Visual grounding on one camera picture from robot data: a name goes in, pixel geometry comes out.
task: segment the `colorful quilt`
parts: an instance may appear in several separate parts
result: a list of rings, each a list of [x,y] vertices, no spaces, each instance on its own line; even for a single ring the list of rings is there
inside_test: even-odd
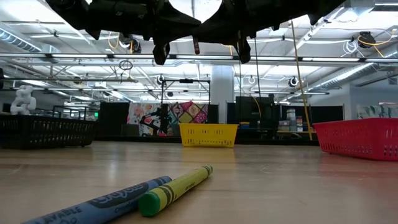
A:
[[[208,105],[192,101],[168,104],[169,125],[167,133],[163,133],[160,130],[160,118],[156,115],[160,107],[160,103],[130,103],[127,123],[138,124],[140,136],[173,136],[173,126],[179,123],[205,123],[207,120]]]

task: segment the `blue crayon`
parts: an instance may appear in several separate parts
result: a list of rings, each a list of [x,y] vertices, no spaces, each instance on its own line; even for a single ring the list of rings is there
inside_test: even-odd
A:
[[[164,176],[118,190],[78,205],[59,210],[24,222],[25,224],[90,224],[106,223],[138,208],[138,199],[147,191],[159,187],[172,179]]]

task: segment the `white sculpture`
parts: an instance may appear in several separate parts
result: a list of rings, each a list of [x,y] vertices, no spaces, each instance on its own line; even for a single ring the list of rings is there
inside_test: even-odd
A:
[[[17,90],[16,98],[11,104],[10,112],[12,115],[29,115],[30,110],[36,109],[36,99],[32,97],[33,87],[22,85]]]

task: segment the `crayon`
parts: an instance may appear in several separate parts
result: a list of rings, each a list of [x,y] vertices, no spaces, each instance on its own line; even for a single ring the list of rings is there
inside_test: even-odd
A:
[[[127,212],[137,210],[139,197],[170,181],[170,177],[159,177],[29,220],[25,224],[106,223]]]
[[[202,166],[199,169],[195,169],[188,174],[145,193],[138,202],[141,215],[152,217],[158,214],[187,191],[207,179],[212,172],[212,166]]]

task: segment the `patterned fabric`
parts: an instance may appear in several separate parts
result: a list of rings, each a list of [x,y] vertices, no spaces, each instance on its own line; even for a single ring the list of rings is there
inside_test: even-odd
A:
[[[205,112],[203,111],[200,111],[195,117],[194,121],[195,123],[201,124],[206,122],[206,119],[207,119],[207,114],[205,114]]]
[[[357,106],[358,119],[398,118],[397,105]]]
[[[196,117],[197,114],[199,113],[200,108],[196,105],[196,104],[192,104],[189,109],[187,110],[187,112],[189,113],[189,115],[192,116],[192,118]]]
[[[191,123],[192,121],[192,117],[191,115],[189,115],[188,113],[184,113],[180,119],[179,119],[180,123]]]
[[[160,129],[160,118],[154,114],[160,103],[130,103],[129,116],[127,117],[128,124],[138,124],[140,136],[152,136],[154,135],[153,127],[157,130]],[[173,136],[172,126],[178,125],[178,123],[205,123],[207,120],[208,105],[198,105],[191,102],[187,103],[174,103],[168,105],[168,119],[169,126],[167,133],[158,131],[158,136]]]

